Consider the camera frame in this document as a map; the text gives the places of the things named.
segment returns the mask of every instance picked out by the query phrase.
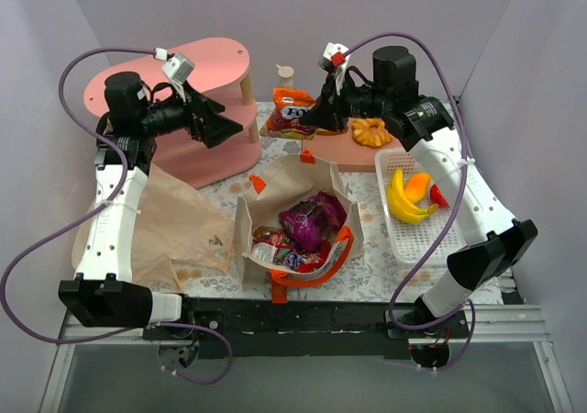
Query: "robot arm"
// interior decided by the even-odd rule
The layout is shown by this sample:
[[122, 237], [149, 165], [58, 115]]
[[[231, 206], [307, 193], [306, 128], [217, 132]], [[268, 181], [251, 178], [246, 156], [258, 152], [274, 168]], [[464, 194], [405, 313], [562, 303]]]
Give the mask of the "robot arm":
[[[427, 323], [448, 314], [482, 283], [516, 264], [537, 229], [531, 220], [516, 220], [502, 205], [474, 160], [461, 159], [461, 142], [453, 119], [436, 98], [418, 93], [415, 57], [407, 48], [376, 50], [372, 55], [373, 81], [356, 87], [338, 46], [329, 43], [323, 53], [320, 65], [328, 72], [327, 80], [301, 124], [341, 131], [348, 117], [381, 117], [452, 205], [460, 186], [460, 167], [468, 164], [466, 189], [457, 215], [468, 246], [448, 257], [448, 270], [415, 302], [415, 324]], [[344, 84], [339, 86], [341, 77]]]
[[[114, 200], [92, 221], [75, 279], [61, 281], [59, 288], [60, 300], [87, 327], [144, 327], [181, 317], [181, 296], [132, 284], [132, 237], [138, 201], [157, 149], [155, 137], [185, 128], [193, 140], [210, 148], [243, 129], [220, 115], [224, 106], [188, 84], [193, 63], [180, 53], [163, 52], [158, 50], [157, 57], [166, 61], [162, 69], [169, 83], [158, 84], [153, 90], [170, 87], [168, 98], [157, 102], [147, 99], [137, 73], [116, 73], [105, 81], [109, 111], [98, 128], [124, 152], [127, 178]], [[106, 122], [112, 131], [105, 134]], [[113, 193], [123, 168], [113, 149], [98, 143], [95, 169], [98, 207]]]

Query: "lavender wall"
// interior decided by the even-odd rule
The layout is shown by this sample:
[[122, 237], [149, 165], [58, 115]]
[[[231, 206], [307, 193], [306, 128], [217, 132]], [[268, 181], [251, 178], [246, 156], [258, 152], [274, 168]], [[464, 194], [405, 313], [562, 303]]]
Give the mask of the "lavender wall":
[[[316, 61], [327, 41], [350, 46], [391, 29], [428, 44], [459, 94], [510, 0], [77, 1], [102, 46], [170, 47], [219, 36], [241, 41], [251, 53], [256, 96], [268, 100], [275, 64], [293, 66], [297, 86], [317, 94], [325, 75]], [[367, 74], [370, 50], [353, 60]], [[111, 57], [112, 63], [123, 59]], [[425, 92], [440, 95], [424, 59], [418, 77]]]
[[[29, 244], [80, 216], [94, 189], [94, 145], [63, 113], [57, 81], [71, 58], [98, 42], [75, 0], [0, 0], [0, 273]], [[81, 65], [67, 86], [82, 91], [107, 65]], [[30, 255], [8, 282], [13, 309], [36, 331], [59, 334], [59, 280], [72, 276], [72, 234]], [[0, 311], [0, 411], [38, 411], [56, 347], [31, 339]]]
[[512, 0], [462, 97], [484, 175], [537, 241], [514, 268], [542, 307], [575, 411], [586, 411], [587, 0]]

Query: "table surface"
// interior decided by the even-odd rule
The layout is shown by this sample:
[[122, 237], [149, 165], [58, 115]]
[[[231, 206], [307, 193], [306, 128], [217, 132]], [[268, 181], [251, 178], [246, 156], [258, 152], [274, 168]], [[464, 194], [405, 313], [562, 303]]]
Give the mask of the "table surface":
[[[258, 103], [259, 127], [269, 117], [273, 103]], [[249, 175], [259, 175], [271, 162], [286, 154], [299, 153], [299, 140], [261, 138], [262, 153], [259, 162], [245, 173], [207, 185], [198, 191], [231, 218], [237, 208], [237, 196], [250, 187]], [[342, 269], [328, 282], [313, 288], [290, 288], [289, 299], [330, 301], [389, 301], [393, 291], [409, 269], [398, 263], [392, 254], [383, 217], [382, 200], [375, 173], [342, 173], [351, 198], [359, 202], [360, 220], [365, 236], [365, 255], [345, 263]], [[412, 279], [398, 299], [412, 303], [429, 289], [446, 271], [445, 268], [423, 268]], [[214, 270], [202, 270], [198, 278], [182, 281], [183, 291], [189, 296], [218, 298], [271, 298], [269, 284], [243, 289], [236, 268], [236, 259], [226, 274]], [[177, 289], [157, 286], [154, 290], [177, 292]], [[502, 304], [502, 294], [496, 279], [487, 282], [472, 296], [476, 304]]]

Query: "chip bag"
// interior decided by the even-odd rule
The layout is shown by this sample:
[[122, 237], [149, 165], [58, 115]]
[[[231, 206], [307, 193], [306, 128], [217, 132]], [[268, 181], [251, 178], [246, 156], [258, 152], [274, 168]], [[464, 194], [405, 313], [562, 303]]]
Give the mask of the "chip bag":
[[282, 229], [259, 227], [253, 232], [251, 256], [273, 264], [280, 264], [298, 273], [311, 273], [322, 266], [330, 253], [330, 242], [325, 241], [318, 253], [306, 252]]
[[314, 137], [316, 127], [300, 124], [300, 117], [316, 103], [310, 94], [303, 90], [275, 87], [273, 103], [275, 108], [260, 131], [262, 136], [289, 140], [308, 140]]

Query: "bottle cap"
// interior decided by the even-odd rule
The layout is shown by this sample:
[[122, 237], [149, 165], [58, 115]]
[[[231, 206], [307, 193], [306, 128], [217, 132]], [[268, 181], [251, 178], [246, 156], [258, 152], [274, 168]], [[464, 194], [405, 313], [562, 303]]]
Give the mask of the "bottle cap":
[[279, 64], [275, 64], [277, 67], [277, 74], [280, 78], [292, 78], [294, 76], [294, 68], [290, 66], [280, 66]]

